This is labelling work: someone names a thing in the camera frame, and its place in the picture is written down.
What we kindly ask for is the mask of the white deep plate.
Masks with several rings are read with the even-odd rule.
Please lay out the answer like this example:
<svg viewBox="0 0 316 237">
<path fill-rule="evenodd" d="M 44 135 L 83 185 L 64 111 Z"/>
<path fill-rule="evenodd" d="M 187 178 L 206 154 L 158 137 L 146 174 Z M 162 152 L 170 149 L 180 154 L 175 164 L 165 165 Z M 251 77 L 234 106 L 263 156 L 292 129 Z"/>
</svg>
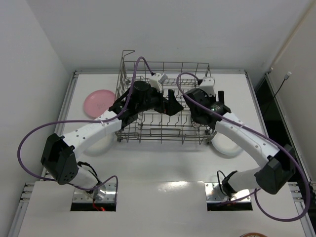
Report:
<svg viewBox="0 0 316 237">
<path fill-rule="evenodd" d="M 221 133 L 216 133 L 211 140 L 211 143 L 218 152 L 230 157 L 238 156 L 243 152 L 243 149 L 240 146 Z"/>
</svg>

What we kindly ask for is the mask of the white plate with green rim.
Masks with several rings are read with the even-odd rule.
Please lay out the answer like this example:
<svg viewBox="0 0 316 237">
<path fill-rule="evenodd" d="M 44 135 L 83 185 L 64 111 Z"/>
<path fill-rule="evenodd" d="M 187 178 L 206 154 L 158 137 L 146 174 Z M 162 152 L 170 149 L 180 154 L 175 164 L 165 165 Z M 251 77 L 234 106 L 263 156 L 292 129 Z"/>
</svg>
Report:
<svg viewBox="0 0 316 237">
<path fill-rule="evenodd" d="M 191 117 L 191 126 L 192 126 L 193 128 L 198 129 L 198 128 L 200 128 L 200 127 L 201 127 L 201 124 L 200 124 L 200 123 L 195 122 L 195 121 L 194 121 L 194 119 L 193 119 L 193 117 Z"/>
</svg>

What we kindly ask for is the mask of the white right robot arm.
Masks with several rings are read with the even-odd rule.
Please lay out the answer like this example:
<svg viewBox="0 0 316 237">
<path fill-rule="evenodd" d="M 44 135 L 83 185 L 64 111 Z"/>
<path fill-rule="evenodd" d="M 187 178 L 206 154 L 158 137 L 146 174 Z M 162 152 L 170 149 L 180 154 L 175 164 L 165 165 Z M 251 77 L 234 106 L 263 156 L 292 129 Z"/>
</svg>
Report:
<svg viewBox="0 0 316 237">
<path fill-rule="evenodd" d="M 248 131 L 224 100 L 210 98 L 203 90 L 194 88 L 183 95 L 193 116 L 193 121 L 207 125 L 236 143 L 258 164 L 258 168 L 247 171 L 232 171 L 221 184 L 225 195 L 245 189 L 262 189 L 275 195 L 294 175 L 294 162 L 286 154 L 294 154 L 290 145 L 277 147 L 260 133 Z"/>
</svg>

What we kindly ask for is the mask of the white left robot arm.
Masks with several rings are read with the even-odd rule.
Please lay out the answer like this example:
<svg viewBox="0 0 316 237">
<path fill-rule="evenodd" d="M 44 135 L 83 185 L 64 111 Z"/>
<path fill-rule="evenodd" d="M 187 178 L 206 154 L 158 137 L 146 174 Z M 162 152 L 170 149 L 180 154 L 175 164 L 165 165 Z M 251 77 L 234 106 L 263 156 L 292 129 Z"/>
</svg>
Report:
<svg viewBox="0 0 316 237">
<path fill-rule="evenodd" d="M 100 179 L 92 168 L 77 158 L 93 144 L 108 135 L 124 129 L 138 119 L 142 112 L 154 110 L 173 116 L 183 110 L 174 91 L 164 97 L 162 84 L 135 81 L 101 116 L 72 132 L 47 138 L 41 163 L 59 185 L 69 184 L 88 193 L 97 189 Z"/>
</svg>

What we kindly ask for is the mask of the white plate under left arm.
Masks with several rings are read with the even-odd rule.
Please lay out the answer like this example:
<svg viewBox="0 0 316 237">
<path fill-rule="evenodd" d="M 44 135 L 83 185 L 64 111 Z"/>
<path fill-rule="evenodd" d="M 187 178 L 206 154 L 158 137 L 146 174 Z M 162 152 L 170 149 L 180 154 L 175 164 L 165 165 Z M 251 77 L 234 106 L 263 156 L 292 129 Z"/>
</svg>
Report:
<svg viewBox="0 0 316 237">
<path fill-rule="evenodd" d="M 91 157 L 97 157 L 105 154 L 114 143 L 114 134 L 108 135 L 84 151 L 84 154 Z"/>
</svg>

